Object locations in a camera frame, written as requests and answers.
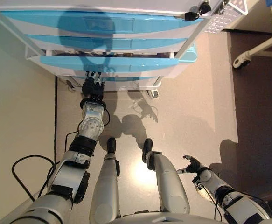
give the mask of floor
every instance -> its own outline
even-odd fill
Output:
[[[235,59],[270,37],[233,33],[231,57]],[[237,186],[242,191],[272,200],[272,58],[253,57],[249,66],[233,70],[233,78],[238,143],[230,142],[230,145],[240,164],[237,175],[244,180]],[[224,150],[221,150],[222,165],[228,167],[232,157]]]

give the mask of black wire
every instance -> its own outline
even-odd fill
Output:
[[[80,121],[80,123],[78,124],[78,127],[77,127],[77,132],[79,132],[79,126],[80,124],[83,122],[83,120]]]
[[[66,147],[67,147],[67,137],[68,137],[70,134],[74,134],[74,133],[78,133],[78,131],[70,132],[70,133],[68,133],[68,134],[65,136],[64,152],[66,152]]]
[[[104,124],[104,126],[107,126],[107,125],[110,123],[111,117],[110,117],[110,113],[109,113],[109,111],[107,110],[107,108],[104,108],[104,110],[107,112],[108,117],[109,117],[109,120],[108,120],[107,124]]]
[[[25,159],[30,158],[30,157],[40,157],[40,158],[42,158],[42,159],[45,159],[45,160],[49,161],[49,162],[52,164],[52,167],[54,167],[55,164],[54,164],[54,162],[53,162],[51,159],[49,159],[49,158],[47,158],[47,157],[45,157],[45,156],[42,156],[42,155],[28,155],[28,156],[25,156],[25,157],[19,159],[18,161],[16,161],[16,162],[13,164],[13,166],[12,166],[12,168],[11,168],[11,172],[13,173],[13,176],[15,177],[15,179],[17,180],[17,182],[21,185],[21,187],[25,190],[25,192],[28,194],[28,196],[30,197],[30,199],[34,202],[34,201],[35,201],[34,197],[32,196],[32,194],[29,192],[29,190],[26,188],[26,186],[23,184],[23,182],[19,179],[19,177],[17,176],[17,174],[16,174],[15,171],[14,171],[15,166],[16,166],[20,161],[25,160]]]
[[[210,195],[209,192],[206,190],[206,188],[205,188],[203,185],[202,185],[202,187],[204,188],[204,190],[206,191],[206,193],[209,195],[209,197],[211,198],[212,202],[216,205],[216,206],[215,206],[215,217],[214,217],[214,220],[216,219],[216,211],[218,210],[218,212],[219,212],[219,214],[220,214],[220,222],[221,222],[221,221],[222,221],[222,214],[221,214],[220,210],[218,209],[218,201],[219,201],[219,200],[217,200],[216,203],[215,203],[215,201],[212,199],[211,195]]]
[[[64,152],[66,152],[66,148],[67,148],[67,137],[68,137],[70,134],[78,133],[78,132],[79,132],[79,126],[80,126],[80,124],[81,124],[82,122],[83,122],[83,120],[80,121],[80,123],[78,124],[77,130],[76,130],[75,132],[70,132],[70,133],[68,133],[68,134],[65,136]]]
[[[268,210],[270,211],[270,214],[271,214],[271,216],[272,216],[271,207],[270,207],[263,199],[261,199],[261,198],[259,198],[259,197],[255,197],[254,195],[249,195],[249,194],[244,193],[244,192],[242,192],[242,191],[239,191],[239,193],[242,193],[243,195],[247,195],[247,196],[250,196],[250,197],[253,197],[253,198],[256,198],[256,199],[262,201],[262,202],[266,205],[266,207],[268,208]]]
[[[219,200],[216,201],[214,220],[216,219],[216,211],[217,210],[219,211],[219,209],[218,209],[218,202],[219,202]]]
[[[58,163],[60,163],[60,161],[57,162],[57,163],[55,163],[55,165],[54,165],[54,166],[51,166],[51,168],[49,169],[48,174],[47,174],[47,179],[46,179],[46,181],[43,183],[43,186],[42,186],[41,190],[39,191],[39,194],[38,194],[38,196],[37,196],[38,198],[42,195],[42,192],[43,192],[44,188],[48,185],[49,179],[50,179],[51,176],[53,175],[53,173],[54,173],[54,171],[55,171],[55,169],[56,169],[56,165],[57,165]]]

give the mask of robot forearm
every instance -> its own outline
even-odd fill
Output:
[[[220,179],[211,169],[203,166],[191,156],[184,156],[191,164],[178,173],[197,173],[193,182],[202,184],[218,205],[224,209],[224,217],[231,224],[257,224],[270,217],[256,202],[237,192]]]
[[[49,179],[47,194],[35,200],[12,224],[67,223],[73,203],[82,201],[90,177],[86,170],[104,128],[102,116],[105,109],[100,74],[88,73],[87,76],[82,89],[86,96],[81,101],[83,121],[77,136]]]

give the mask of blue drawer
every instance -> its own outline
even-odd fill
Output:
[[[3,15],[32,24],[93,34],[150,33],[199,23],[174,16],[75,11],[5,11]]]
[[[196,43],[190,46],[187,52],[179,59],[179,63],[193,63],[197,60]]]
[[[80,71],[137,72],[172,67],[178,64],[178,59],[144,57],[40,56],[40,62],[54,67]]]
[[[123,39],[76,36],[26,35],[32,40],[59,44],[76,49],[136,50],[164,47],[186,41],[183,39]]]

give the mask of beige wall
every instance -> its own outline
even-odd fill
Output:
[[[230,24],[228,29],[241,29],[272,33],[271,8],[265,0],[247,0],[248,14]]]
[[[24,45],[0,25],[0,219],[27,199],[11,174],[12,164],[29,154],[53,158],[54,76],[24,59]],[[35,193],[48,162],[29,159],[16,172]]]

